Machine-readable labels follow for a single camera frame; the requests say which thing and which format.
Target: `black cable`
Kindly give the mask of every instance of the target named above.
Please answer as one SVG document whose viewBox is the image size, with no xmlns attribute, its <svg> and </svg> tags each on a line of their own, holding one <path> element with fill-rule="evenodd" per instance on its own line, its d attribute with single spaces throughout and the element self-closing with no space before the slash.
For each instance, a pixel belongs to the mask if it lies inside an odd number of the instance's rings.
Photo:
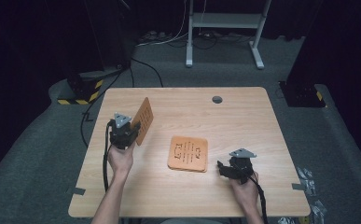
<svg viewBox="0 0 361 224">
<path fill-rule="evenodd" d="M 245 39 L 245 40 L 238 40 L 238 41 L 236 41 L 235 43 L 249 42 L 252 38 L 253 38 L 253 36 L 249 36 L 247 39 Z"/>
<path fill-rule="evenodd" d="M 254 180 L 253 178 L 249 178 L 253 183 L 256 184 L 259 199 L 261 201 L 261 210 L 262 210 L 262 218 L 264 219 L 264 223 L 268 224 L 268 218 L 267 218 L 267 202 L 265 201 L 265 195 L 264 190 L 262 190 L 262 187 L 258 184 L 258 181 Z"/>
<path fill-rule="evenodd" d="M 214 47 L 216 44 L 217 44 L 217 37 L 215 36 L 215 34 L 212 34 L 212 37 L 207 37 L 207 36 L 205 36 L 205 35 L 203 35 L 202 37 L 201 37 L 201 39 L 204 39 L 204 40 L 214 40 L 215 42 L 213 43 L 213 45 L 211 45 L 211 46 L 209 46 L 209 47 L 207 47 L 207 48 L 201 48 L 201 47 L 199 47 L 198 45 L 196 45 L 194 42 L 192 43 L 192 47 L 194 47 L 194 48 L 196 48 L 196 49 L 211 49 L 212 47 Z"/>
<path fill-rule="evenodd" d="M 131 71 L 131 78 L 132 78 L 132 88 L 134 88 L 134 77 L 133 77 L 133 71 L 130 67 L 130 71 Z"/>
<path fill-rule="evenodd" d="M 241 169 L 238 165 L 234 164 L 236 166 L 236 168 L 241 171 L 242 173 L 244 173 L 246 176 L 248 176 L 248 174 Z M 249 176 L 249 179 L 256 185 L 257 190 L 258 190 L 258 194 L 259 194 L 259 200 L 261 202 L 261 212 L 262 212 L 262 219 L 264 220 L 265 224 L 268 224 L 268 217 L 267 217 L 267 202 L 265 200 L 265 195 L 264 195 L 264 190 L 262 190 L 262 187 L 258 184 L 258 179 L 256 174 L 253 172 L 253 176 L 256 177 L 256 180 L 254 180 L 251 176 Z"/>
<path fill-rule="evenodd" d="M 89 114 L 90 108 L 95 104 L 95 102 L 97 102 L 98 99 L 99 99 L 102 95 L 105 94 L 105 92 L 117 81 L 117 79 L 121 76 L 121 74 L 122 74 L 124 71 L 125 71 L 125 70 L 122 70 L 122 71 L 120 71 L 117 75 L 115 75 L 115 76 L 117 76 L 117 77 L 114 79 L 114 81 L 112 81 L 112 82 L 110 83 L 110 85 L 109 85 L 98 97 L 96 97 L 96 99 L 95 99 L 95 100 L 92 102 L 92 104 L 90 104 L 90 106 L 88 107 L 87 111 L 86 111 L 85 113 L 83 113 L 83 117 L 82 117 L 81 124 L 80 124 L 80 133 L 81 133 L 81 138 L 82 138 L 82 141 L 83 141 L 85 147 L 88 147 L 88 144 L 87 144 L 87 141 L 85 140 L 84 132 L 83 132 L 83 129 L 82 129 L 82 128 L 83 128 L 83 125 L 84 125 L 84 119 L 85 119 L 85 117 Z"/>
<path fill-rule="evenodd" d="M 225 38 L 237 38 L 236 40 L 227 40 Z M 224 36 L 220 36 L 218 38 L 220 41 L 219 42 L 223 42 L 223 43 L 237 43 L 238 41 L 240 41 L 242 39 L 241 35 L 238 36 L 231 36 L 231 35 L 224 35 Z"/>
<path fill-rule="evenodd" d="M 103 172 L 104 172 L 104 191 L 108 189 L 107 181 L 107 159 L 108 159 L 108 128 L 113 124 L 110 120 L 106 125 L 105 138 L 104 138 L 104 160 L 103 160 Z"/>
<path fill-rule="evenodd" d="M 137 60 L 134 59 L 134 58 L 131 58 L 131 59 L 134 60 L 134 61 L 137 62 L 137 63 L 144 64 L 145 66 L 148 66 L 148 67 L 150 67 L 151 69 L 153 69 L 153 70 L 156 72 L 158 78 L 160 79 L 160 86 L 163 88 L 162 78 L 160 77 L 160 73 L 158 73 L 157 69 L 155 69 L 153 66 L 149 65 L 148 63 L 142 63 L 142 62 L 140 62 L 140 61 L 137 61 Z"/>
<path fill-rule="evenodd" d="M 171 47 L 173 47 L 173 48 L 183 48 L 183 47 L 185 47 L 186 45 L 187 45 L 187 41 L 186 40 L 182 40 L 181 42 L 186 42 L 186 44 L 184 44 L 184 45 L 181 45 L 181 46 L 175 46 L 175 45 L 173 45 L 173 44 L 171 44 L 171 43 L 167 43 L 167 45 L 169 45 L 169 46 L 171 46 Z"/>
</svg>

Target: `white metal stand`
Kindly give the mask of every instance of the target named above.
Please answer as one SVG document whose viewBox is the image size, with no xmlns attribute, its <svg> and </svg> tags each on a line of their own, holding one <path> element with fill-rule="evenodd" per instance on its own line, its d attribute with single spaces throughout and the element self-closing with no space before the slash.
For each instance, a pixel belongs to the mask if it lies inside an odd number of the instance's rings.
<svg viewBox="0 0 361 224">
<path fill-rule="evenodd" d="M 257 46 L 261 38 L 262 29 L 270 9 L 271 0 L 267 0 L 261 14 L 228 14 L 228 13 L 194 13 L 194 0 L 189 2 L 188 19 L 188 42 L 186 67 L 192 66 L 192 28 L 194 27 L 216 27 L 216 28 L 249 28 L 257 29 L 253 41 L 249 42 L 250 48 L 256 61 L 258 69 L 264 68 Z"/>
</svg>

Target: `wooden board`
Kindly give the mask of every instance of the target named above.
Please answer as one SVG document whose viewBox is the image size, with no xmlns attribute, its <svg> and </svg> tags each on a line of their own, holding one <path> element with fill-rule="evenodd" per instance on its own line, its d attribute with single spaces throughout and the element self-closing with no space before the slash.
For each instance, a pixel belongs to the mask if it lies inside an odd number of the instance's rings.
<svg viewBox="0 0 361 224">
<path fill-rule="evenodd" d="M 212 101 L 222 98 L 221 104 Z M 106 123 L 115 111 L 133 116 L 148 97 L 154 111 L 143 144 L 123 192 L 122 217 L 242 217 L 229 181 L 217 161 L 229 165 L 229 153 L 241 147 L 251 159 L 264 189 L 269 217 L 303 217 L 310 213 L 270 99 L 262 88 L 133 88 L 111 89 L 104 96 L 90 146 L 76 184 L 72 217 L 93 217 L 104 196 L 102 157 Z M 168 168 L 174 135 L 200 137 L 209 143 L 207 171 L 179 172 Z M 108 169 L 108 178 L 112 176 Z"/>
<path fill-rule="evenodd" d="M 208 143 L 204 138 L 174 136 L 168 167 L 174 170 L 206 172 Z"/>
<path fill-rule="evenodd" d="M 146 97 L 139 110 L 137 111 L 131 124 L 131 128 L 133 128 L 135 124 L 140 122 L 139 135 L 136 138 L 136 143 L 138 146 L 142 145 L 143 139 L 145 139 L 145 136 L 151 123 L 153 122 L 153 119 L 153 111 L 151 109 L 150 102 L 148 101 L 148 97 Z"/>
</svg>

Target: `gray carpet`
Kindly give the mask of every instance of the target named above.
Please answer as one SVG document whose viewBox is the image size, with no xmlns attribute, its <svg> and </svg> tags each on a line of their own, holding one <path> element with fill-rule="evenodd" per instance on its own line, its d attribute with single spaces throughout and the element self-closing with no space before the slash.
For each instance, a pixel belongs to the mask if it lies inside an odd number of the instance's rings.
<svg viewBox="0 0 361 224">
<path fill-rule="evenodd" d="M 164 87 L 264 87 L 295 165 L 313 173 L 317 196 L 308 201 L 323 203 L 326 223 L 361 223 L 361 152 L 329 90 L 316 86 L 327 103 L 325 108 L 288 107 L 279 90 L 278 81 L 286 80 L 302 41 L 261 39 L 264 70 L 257 70 L 247 42 L 223 41 L 210 49 L 194 49 L 192 68 L 185 67 L 186 48 L 138 47 L 133 58 L 154 66 Z M 207 48 L 212 42 L 196 40 L 195 44 Z M 135 87 L 160 86 L 147 66 L 132 62 L 132 73 Z M 106 77 L 103 89 L 112 80 Z M 90 223 L 67 213 L 69 189 L 76 185 L 87 150 L 79 126 L 88 106 L 58 105 L 56 97 L 63 84 L 64 80 L 51 87 L 51 106 L 29 125 L 0 163 L 0 223 Z M 131 86 L 128 70 L 112 88 Z M 96 119 L 101 102 L 102 98 L 90 110 L 90 119 Z M 84 123 L 87 141 L 93 126 L 94 121 Z M 270 218 L 270 223 L 277 219 Z"/>
</svg>

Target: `metal bracket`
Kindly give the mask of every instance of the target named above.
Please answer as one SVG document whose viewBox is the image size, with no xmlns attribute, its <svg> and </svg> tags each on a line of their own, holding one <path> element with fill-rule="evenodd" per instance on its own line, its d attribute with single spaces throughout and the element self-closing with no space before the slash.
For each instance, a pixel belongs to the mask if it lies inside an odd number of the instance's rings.
<svg viewBox="0 0 361 224">
<path fill-rule="evenodd" d="M 126 123 L 128 123 L 132 118 L 128 117 L 128 116 L 125 116 L 125 115 L 121 115 L 121 114 L 116 112 L 114 114 L 114 119 L 116 120 L 116 127 L 121 128 Z"/>
<path fill-rule="evenodd" d="M 238 150 L 230 152 L 229 155 L 236 158 L 255 158 L 257 156 L 255 153 L 244 148 L 239 148 Z"/>
</svg>

